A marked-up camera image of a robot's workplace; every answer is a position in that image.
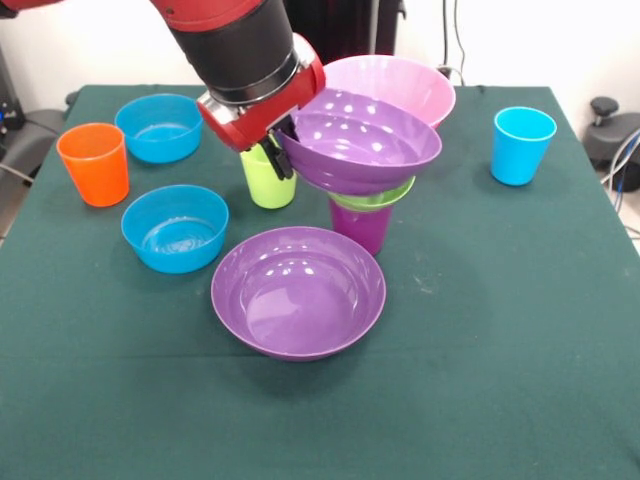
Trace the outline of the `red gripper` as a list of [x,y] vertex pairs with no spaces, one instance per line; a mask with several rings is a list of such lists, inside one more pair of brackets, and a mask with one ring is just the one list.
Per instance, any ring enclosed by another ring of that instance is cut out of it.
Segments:
[[290,114],[325,88],[323,65],[311,44],[298,33],[292,39],[296,69],[278,91],[244,106],[224,104],[206,91],[196,103],[205,123],[228,147],[244,151],[259,143],[279,180],[292,179],[294,170],[286,151],[268,134],[279,122],[279,131],[298,141]]

